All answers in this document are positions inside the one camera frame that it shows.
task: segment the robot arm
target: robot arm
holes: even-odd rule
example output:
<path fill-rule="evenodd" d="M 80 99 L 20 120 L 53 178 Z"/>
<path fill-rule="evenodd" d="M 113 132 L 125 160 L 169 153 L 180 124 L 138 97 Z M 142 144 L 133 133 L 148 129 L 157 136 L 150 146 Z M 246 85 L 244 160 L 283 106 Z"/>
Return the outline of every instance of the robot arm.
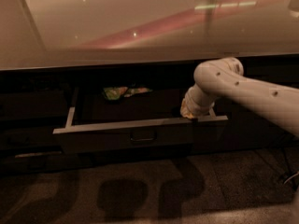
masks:
<path fill-rule="evenodd" d="M 243 73 L 236 58 L 199 64 L 194 71 L 195 85 L 185 95 L 182 115 L 203 116 L 215 100 L 226 97 L 299 137 L 299 90 L 246 78 Z"/>

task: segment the tiled floor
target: tiled floor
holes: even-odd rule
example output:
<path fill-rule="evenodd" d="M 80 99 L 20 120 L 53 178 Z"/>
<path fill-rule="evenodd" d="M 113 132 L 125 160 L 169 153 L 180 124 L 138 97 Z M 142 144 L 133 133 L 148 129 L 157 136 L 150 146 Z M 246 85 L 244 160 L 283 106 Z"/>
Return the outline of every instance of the tiled floor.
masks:
<path fill-rule="evenodd" d="M 288 223 L 298 147 L 0 179 L 0 223 Z"/>

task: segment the open drawer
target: open drawer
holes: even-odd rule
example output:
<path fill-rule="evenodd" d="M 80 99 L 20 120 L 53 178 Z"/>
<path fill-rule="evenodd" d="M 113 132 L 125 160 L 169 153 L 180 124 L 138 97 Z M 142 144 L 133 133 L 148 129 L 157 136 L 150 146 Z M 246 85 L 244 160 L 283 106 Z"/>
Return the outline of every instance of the open drawer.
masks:
<path fill-rule="evenodd" d="M 191 144 L 194 123 L 208 122 L 215 129 L 227 121 L 213 110 L 199 120 L 182 118 L 179 108 L 184 93 L 181 89 L 159 90 L 111 103 L 99 93 L 77 90 L 73 102 L 77 107 L 70 107 L 65 127 L 53 133 L 64 153 L 83 153 Z"/>

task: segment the glossy countertop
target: glossy countertop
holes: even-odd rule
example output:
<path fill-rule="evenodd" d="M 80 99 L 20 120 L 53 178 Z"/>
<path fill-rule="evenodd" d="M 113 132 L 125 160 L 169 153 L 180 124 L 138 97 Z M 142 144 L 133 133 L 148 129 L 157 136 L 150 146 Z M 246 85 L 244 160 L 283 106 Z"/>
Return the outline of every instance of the glossy countertop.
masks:
<path fill-rule="evenodd" d="M 299 0 L 0 0 L 0 70 L 299 53 Z"/>

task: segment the white robotic arm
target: white robotic arm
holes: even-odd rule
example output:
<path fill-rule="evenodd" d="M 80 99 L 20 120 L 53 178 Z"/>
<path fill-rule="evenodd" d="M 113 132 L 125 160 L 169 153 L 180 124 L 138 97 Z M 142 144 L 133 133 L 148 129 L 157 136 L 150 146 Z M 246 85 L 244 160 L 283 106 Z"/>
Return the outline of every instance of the white robotic arm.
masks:
<path fill-rule="evenodd" d="M 243 73 L 242 63 L 236 58 L 200 63 L 181 114 L 203 116 L 216 99 L 226 97 L 299 137 L 299 90 L 246 78 Z"/>

